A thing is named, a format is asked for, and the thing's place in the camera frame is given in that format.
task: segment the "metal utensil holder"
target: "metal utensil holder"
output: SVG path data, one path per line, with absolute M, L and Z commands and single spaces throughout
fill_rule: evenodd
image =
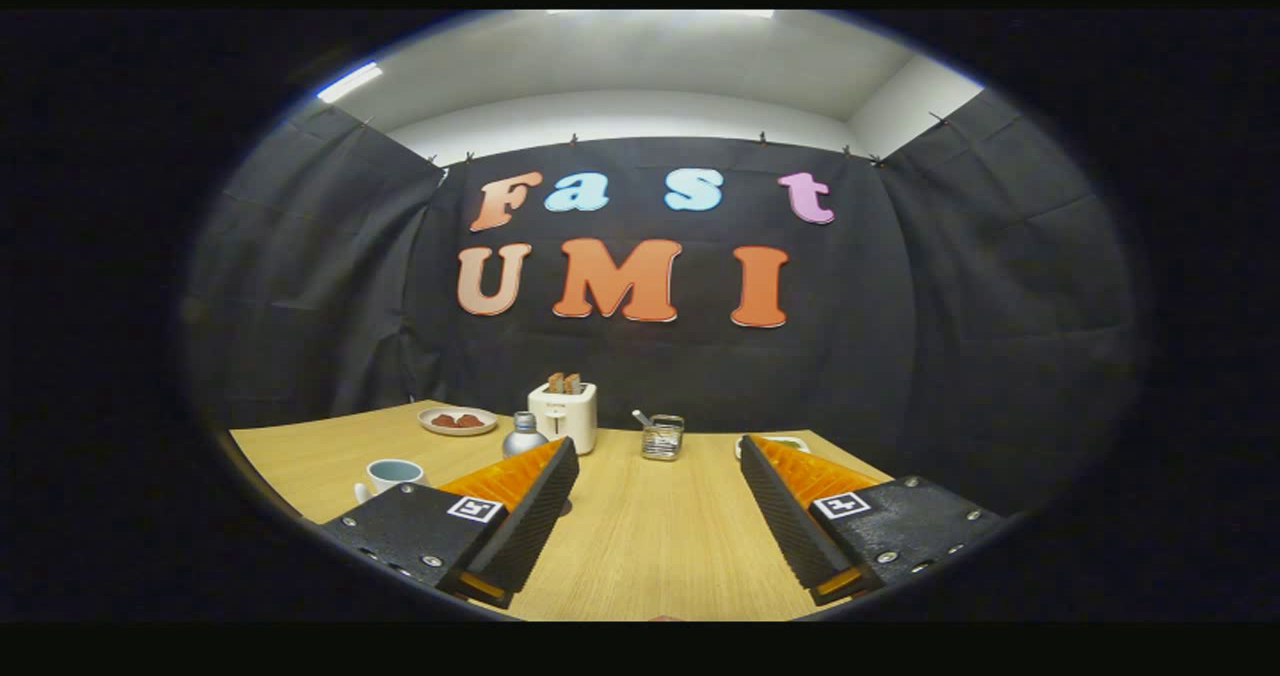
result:
M 684 417 L 659 414 L 652 421 L 653 426 L 645 426 L 640 435 L 640 455 L 654 461 L 680 458 L 680 447 L 685 440 Z

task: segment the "silver bottle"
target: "silver bottle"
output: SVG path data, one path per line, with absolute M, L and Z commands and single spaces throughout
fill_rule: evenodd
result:
M 534 416 L 532 411 L 517 411 L 513 417 L 516 430 L 507 434 L 507 438 L 502 442 L 503 458 L 520 456 L 526 451 L 532 451 L 550 443 L 550 439 L 538 433 L 538 417 Z

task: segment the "orange letter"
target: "orange letter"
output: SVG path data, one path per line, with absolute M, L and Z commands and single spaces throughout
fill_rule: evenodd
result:
M 525 195 L 529 193 L 529 187 L 535 187 L 535 184 L 543 183 L 543 175 L 538 172 L 530 172 L 527 174 L 512 175 L 509 179 L 493 181 L 490 184 L 485 184 L 484 204 L 480 205 L 480 216 L 471 224 L 471 230 L 485 230 L 493 229 L 495 227 L 506 224 L 511 220 L 511 214 L 507 214 L 507 205 L 511 205 L 511 210 L 515 211 L 525 202 Z
M 458 271 L 458 303 L 476 316 L 497 316 L 511 309 L 520 293 L 520 268 L 525 264 L 525 257 L 534 251 L 527 243 L 512 243 L 498 248 L 502 256 L 502 286 L 498 293 L 485 296 L 480 293 L 480 275 L 484 273 L 484 262 L 493 254 L 492 248 L 479 246 L 467 248 L 458 254 L 462 269 Z
M 552 311 L 557 316 L 585 319 L 591 315 L 586 287 L 604 316 L 613 316 L 622 297 L 635 287 L 622 315 L 632 321 L 675 321 L 671 306 L 671 264 L 681 247 L 672 239 L 645 239 L 618 269 L 599 239 L 567 239 L 561 247 L 568 255 L 564 297 Z
M 730 319 L 740 326 L 776 329 L 787 315 L 778 310 L 778 270 L 787 262 L 785 251 L 767 246 L 741 246 L 733 256 L 742 262 L 742 301 Z

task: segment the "wooden table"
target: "wooden table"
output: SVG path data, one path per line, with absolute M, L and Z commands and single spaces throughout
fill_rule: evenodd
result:
M 378 458 L 416 462 L 431 485 L 502 460 L 511 417 L 475 437 L 419 425 L 417 414 L 443 406 L 422 401 L 232 435 L 287 502 L 325 522 L 356 506 L 353 485 L 367 480 L 365 467 Z M 762 435 L 782 434 L 878 481 L 892 479 L 813 431 Z M 600 429 L 595 449 L 581 457 L 572 511 L 504 613 L 530 621 L 785 621 L 819 611 L 742 479 L 733 456 L 740 435 L 687 433 L 680 458 L 663 462 L 640 456 L 640 430 Z

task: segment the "ceiling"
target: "ceiling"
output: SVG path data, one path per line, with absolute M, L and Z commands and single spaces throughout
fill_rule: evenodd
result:
M 486 102 L 602 90 L 713 93 L 838 122 L 910 60 L 822 12 L 480 12 L 376 58 L 344 111 L 389 133 Z

